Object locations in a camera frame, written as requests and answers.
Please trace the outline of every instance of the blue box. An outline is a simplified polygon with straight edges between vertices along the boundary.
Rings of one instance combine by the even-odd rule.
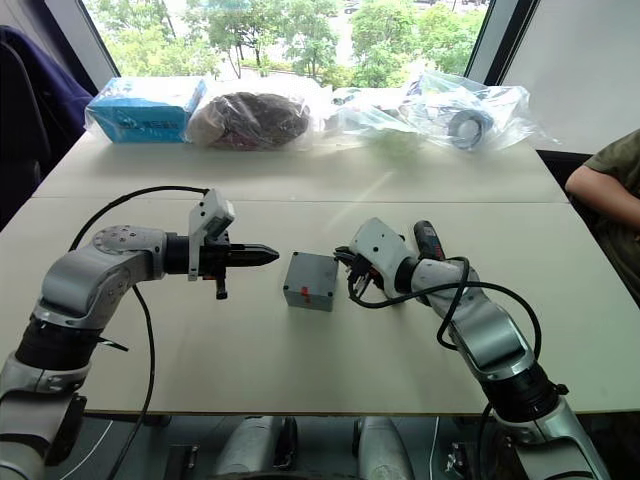
[[[205,91],[201,77],[116,77],[85,110],[115,143],[184,142],[189,118]]]

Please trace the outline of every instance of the cable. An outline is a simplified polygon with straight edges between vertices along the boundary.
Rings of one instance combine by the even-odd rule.
[[[452,257],[447,260],[462,261],[463,269],[462,269],[462,275],[460,277],[459,282],[447,283],[444,285],[438,285],[436,287],[425,288],[424,290],[419,290],[417,292],[412,292],[406,295],[402,295],[400,297],[391,298],[391,299],[385,300],[384,302],[370,303],[362,300],[361,297],[364,294],[364,291],[360,292],[360,295],[357,295],[354,290],[353,282],[349,281],[347,283],[347,288],[349,290],[349,298],[362,307],[377,309],[377,308],[389,307],[391,305],[397,305],[399,303],[406,302],[407,300],[410,300],[412,298],[423,297],[431,293],[436,293],[442,290],[449,290],[449,289],[455,288],[456,293],[453,297],[453,300],[451,301],[449,310],[447,311],[442,323],[440,324],[440,328],[438,328],[437,340],[438,340],[438,343],[443,347],[449,350],[457,350],[457,347],[455,345],[452,345],[444,341],[443,335],[447,330],[447,328],[449,327],[449,324],[451,323],[453,315],[456,309],[458,308],[458,304],[460,303],[460,299],[462,298],[464,289],[466,287],[480,287],[480,288],[487,288],[489,290],[496,290],[498,292],[504,293],[505,295],[508,295],[509,297],[517,301],[526,310],[527,314],[529,315],[531,324],[533,325],[533,333],[534,333],[533,355],[537,360],[540,357],[540,352],[542,351],[542,329],[540,328],[540,321],[538,320],[536,313],[533,311],[533,308],[531,308],[531,305],[529,305],[529,303],[527,303],[527,301],[524,298],[522,298],[520,295],[515,293],[513,290],[503,287],[502,285],[496,285],[496,284],[487,283],[487,282],[475,282],[475,281],[469,282],[468,281],[469,260],[466,259],[465,257]],[[480,480],[484,479],[484,471],[482,468],[482,461],[481,461],[482,435],[484,433],[486,423],[489,419],[489,413],[491,412],[491,408],[492,408],[491,403],[488,403],[484,411],[482,412],[482,417],[480,420],[480,428],[478,430],[478,439],[476,443],[476,456],[477,456],[476,461],[477,461],[478,474],[480,476]]]
[[[71,476],[73,473],[75,473],[76,470],[78,470],[82,465],[84,465],[84,462],[89,460],[89,457],[91,457],[91,455],[93,455],[93,452],[95,452],[97,450],[97,448],[100,446],[100,444],[102,443],[102,440],[104,440],[104,437],[107,436],[107,433],[109,432],[109,429],[111,428],[111,425],[113,425],[113,420],[109,421],[109,425],[107,425],[107,428],[104,429],[104,432],[102,432],[102,435],[100,436],[98,441],[95,443],[93,448],[89,451],[89,453],[87,453],[87,455],[80,461],[80,463],[78,463],[75,467],[73,467],[71,470],[69,470],[69,472],[67,472],[66,475],[64,475],[62,478],[60,478],[60,480],[65,480],[66,478]]]
[[[487,426],[491,408],[491,402],[489,402],[482,411],[482,417],[480,417],[480,427],[478,428],[478,438],[476,439],[476,465],[478,467],[478,476],[480,477],[480,480],[484,480],[484,467],[482,466],[482,435],[484,433],[485,427]]]
[[[126,195],[118,197],[113,202],[107,204],[105,207],[101,208],[98,212],[96,212],[95,215],[93,215],[93,217],[91,217],[87,221],[87,223],[85,223],[84,226],[80,229],[80,231],[76,235],[76,238],[73,239],[73,243],[69,247],[69,251],[75,250],[76,248],[78,248],[78,245],[80,245],[80,242],[82,241],[82,237],[85,236],[87,231],[93,226],[94,223],[96,223],[98,221],[98,219],[100,217],[102,217],[105,213],[107,213],[112,208],[115,208],[118,205],[122,205],[123,203],[128,202],[129,200],[131,200],[134,197],[138,197],[140,195],[145,195],[147,193],[162,192],[162,191],[166,191],[166,190],[174,190],[174,191],[182,191],[182,192],[195,192],[195,193],[201,193],[202,195],[206,195],[207,192],[209,191],[209,189],[207,189],[207,188],[183,187],[183,186],[180,186],[180,185],[161,185],[159,187],[143,188],[141,190],[136,190],[134,192],[127,193]]]
[[[140,426],[142,425],[144,417],[147,414],[147,410],[149,409],[149,403],[151,402],[151,395],[153,394],[153,383],[155,381],[155,376],[156,376],[156,347],[155,347],[155,342],[153,340],[153,326],[151,325],[151,313],[149,313],[149,307],[147,307],[147,303],[144,301],[144,298],[142,297],[142,294],[140,293],[138,286],[134,285],[131,288],[133,289],[133,293],[136,294],[136,297],[138,298],[140,305],[142,305],[142,309],[144,310],[144,317],[147,323],[147,335],[149,336],[149,384],[147,386],[147,396],[144,399],[144,405],[142,406],[142,411],[140,412],[140,415],[138,415],[138,419],[136,420],[135,425],[131,429],[131,432],[129,433],[129,437],[127,438],[127,441],[122,446],[122,449],[120,450],[120,454],[118,455],[116,462],[113,464],[113,467],[111,467],[111,471],[109,472],[109,476],[107,477],[107,480],[113,480],[114,478],[116,478],[116,475],[118,474],[118,470],[120,469],[120,466],[122,465],[122,462],[124,461],[124,458],[126,457],[127,452],[129,451],[129,447],[131,447],[131,444],[133,443],[133,440],[136,437],[138,430],[140,430]]]
[[[101,208],[98,212],[96,212],[82,226],[78,234],[73,239],[73,242],[69,247],[69,251],[72,251],[78,248],[78,245],[80,245],[80,242],[82,241],[82,238],[87,233],[87,231],[89,231],[89,229],[93,226],[93,224],[96,223],[100,219],[100,217],[102,217],[109,210],[117,207],[118,205],[122,205],[123,203],[131,200],[134,197],[138,197],[140,195],[144,195],[147,193],[161,192],[161,191],[167,191],[167,190],[195,192],[195,193],[201,193],[202,195],[206,195],[209,192],[209,189],[207,188],[184,187],[180,185],[161,185],[158,187],[149,187],[149,188],[143,188],[140,190],[135,190],[131,193],[118,197],[114,201],[107,204],[105,207]],[[155,375],[156,375],[156,348],[155,348],[155,341],[153,338],[153,326],[151,324],[151,313],[149,312],[149,307],[147,306],[147,303],[145,302],[144,297],[142,296],[142,293],[140,293],[140,290],[138,289],[138,287],[134,285],[132,289],[136,295],[136,298],[138,299],[138,302],[140,303],[140,306],[142,307],[142,310],[145,316],[145,321],[147,324],[147,335],[149,337],[149,383],[147,386],[147,393],[144,400],[144,404],[142,406],[142,410],[138,415],[135,425],[133,426],[133,428],[131,429],[131,432],[129,433],[129,437],[127,438],[127,441],[122,446],[122,449],[120,450],[120,454],[118,455],[116,462],[114,463],[113,467],[111,468],[111,471],[109,472],[109,476],[107,477],[108,480],[113,480],[117,475],[118,470],[120,469],[120,466],[122,465],[122,462],[124,461],[124,458],[126,457],[127,452],[131,447],[131,444],[133,443],[133,440],[138,434],[138,430],[140,430],[140,426],[142,425],[142,422],[144,421],[144,417],[146,416],[147,411],[149,409],[149,403],[151,403],[151,396],[153,394],[153,386],[154,386]]]
[[[560,480],[561,478],[594,478],[594,476],[591,472],[571,471],[552,475],[545,478],[545,480]]]
[[[444,316],[444,319],[440,324],[440,328],[438,328],[438,333],[436,334],[436,340],[438,340],[438,343],[442,345],[444,348],[447,348],[449,350],[458,350],[458,347],[444,340],[444,332],[447,331],[447,327],[451,323],[451,320],[453,319],[453,314],[456,313],[456,309],[458,308],[460,299],[464,294],[464,289],[467,288],[467,281],[469,280],[469,270],[471,269],[471,266],[469,265],[469,259],[466,257],[452,257],[452,258],[449,258],[449,260],[459,260],[462,262],[462,275],[460,276],[460,283],[458,284],[458,289],[456,290],[456,293],[453,296],[453,300],[451,300],[451,305],[449,305],[449,310],[447,311],[447,314]]]
[[[418,290],[416,292],[408,293],[400,297],[391,298],[389,300],[385,300],[384,302],[370,303],[362,300],[357,296],[353,288],[353,282],[347,283],[347,288],[349,290],[349,298],[353,302],[360,305],[361,307],[371,308],[371,309],[385,308],[391,305],[397,305],[399,303],[406,302],[407,300],[410,300],[412,298],[420,297],[422,295],[429,295],[431,293],[440,292],[442,290],[450,290],[452,288],[458,288],[458,286],[459,286],[459,282],[445,283],[443,285],[438,285],[436,287],[425,288],[424,290]],[[511,298],[513,298],[516,302],[518,302],[522,306],[522,308],[526,310],[526,312],[529,314],[529,318],[531,319],[531,324],[533,325],[533,331],[534,331],[534,337],[535,337],[533,355],[537,360],[538,357],[540,356],[540,351],[542,350],[542,329],[540,328],[540,322],[538,321],[538,317],[536,316],[535,312],[531,308],[531,305],[529,305],[524,298],[522,298],[520,295],[515,293],[513,290],[509,290],[507,287],[503,287],[502,285],[496,285],[495,283],[488,283],[488,282],[472,281],[472,282],[467,282],[466,286],[487,288],[489,290],[496,290],[498,292],[504,293],[505,295],[508,295]]]
[[[433,443],[431,444],[431,453],[429,454],[429,480],[433,480],[433,452],[436,450],[438,427],[440,427],[440,417],[436,417],[436,426],[433,430]]]

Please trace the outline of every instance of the plastic bag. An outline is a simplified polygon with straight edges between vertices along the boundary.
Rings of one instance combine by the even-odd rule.
[[[403,100],[400,88],[339,88],[333,93],[325,138],[342,135],[358,140],[389,131],[417,134],[418,130],[401,118]]]
[[[323,129],[330,95],[330,88],[292,75],[207,82],[186,137],[203,147],[308,148]]]
[[[487,87],[441,72],[423,73],[400,110],[430,142],[461,150],[499,150],[542,133],[525,88]]]
[[[461,150],[499,150],[543,133],[523,87],[487,87],[435,71],[401,88],[338,89],[332,103],[325,135],[343,143],[402,132]]]
[[[201,77],[112,78],[85,109],[85,129],[112,142],[183,142]]]

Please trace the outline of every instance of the table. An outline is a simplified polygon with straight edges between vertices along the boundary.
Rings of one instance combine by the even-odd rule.
[[[90,134],[35,196],[112,199],[162,184],[215,186],[229,200],[567,202],[526,142],[481,155],[429,143],[232,152],[186,144],[117,145]],[[151,197],[175,198],[166,193]]]
[[[100,198],[33,198],[0,233],[0,356],[14,349],[49,265],[66,251]],[[138,199],[96,225],[131,223],[186,232],[189,199]],[[640,408],[640,319],[631,297],[571,206],[563,203],[353,203],[235,201],[231,239],[281,259],[228,275],[230,298],[183,276],[141,285],[156,331],[151,411],[169,413],[477,414],[485,402],[455,352],[437,345],[439,319],[411,302],[370,311],[347,298],[341,269],[334,311],[287,307],[292,251],[329,254],[378,216],[411,238],[429,219],[448,255],[522,294],[540,317],[541,363],[566,383],[578,412]],[[525,335],[520,307],[490,293]],[[97,411],[139,410],[146,387],[144,319],[127,295],[105,331],[129,353],[99,346],[82,392]]]

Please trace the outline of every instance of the small cylindrical object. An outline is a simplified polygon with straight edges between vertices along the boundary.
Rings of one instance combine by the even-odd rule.
[[[216,277],[216,299],[224,300],[228,297],[229,294],[227,293],[227,284],[224,277]]]
[[[420,259],[428,258],[440,261],[445,259],[440,239],[431,222],[420,220],[413,226],[413,234],[416,237]]]
[[[467,128],[475,127],[471,132]],[[493,127],[493,118],[482,110],[467,109],[456,113],[449,122],[448,134],[451,143],[460,150],[473,150],[482,145]]]

